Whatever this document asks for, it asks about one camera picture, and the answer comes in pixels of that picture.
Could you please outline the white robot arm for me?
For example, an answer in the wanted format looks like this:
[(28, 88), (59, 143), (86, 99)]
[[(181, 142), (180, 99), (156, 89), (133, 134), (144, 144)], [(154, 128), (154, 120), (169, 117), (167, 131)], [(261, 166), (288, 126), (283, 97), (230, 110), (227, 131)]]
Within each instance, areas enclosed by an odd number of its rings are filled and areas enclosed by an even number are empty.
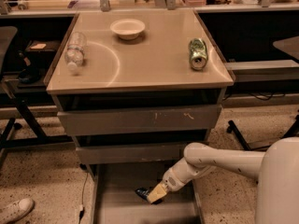
[(298, 224), (299, 138), (276, 141), (265, 152), (216, 149), (190, 143), (183, 158), (169, 168), (162, 181), (149, 193), (154, 203), (189, 181), (220, 167), (258, 182), (255, 224)]

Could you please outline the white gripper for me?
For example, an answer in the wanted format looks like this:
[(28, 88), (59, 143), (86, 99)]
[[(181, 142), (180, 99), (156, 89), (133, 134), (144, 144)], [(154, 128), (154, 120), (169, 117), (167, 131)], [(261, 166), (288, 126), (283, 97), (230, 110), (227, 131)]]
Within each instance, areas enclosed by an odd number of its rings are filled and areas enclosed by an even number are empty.
[(165, 197), (168, 192), (178, 191), (190, 181), (208, 175), (214, 170), (214, 166), (194, 166), (182, 158), (164, 173), (162, 182), (149, 192), (147, 200), (153, 204)]

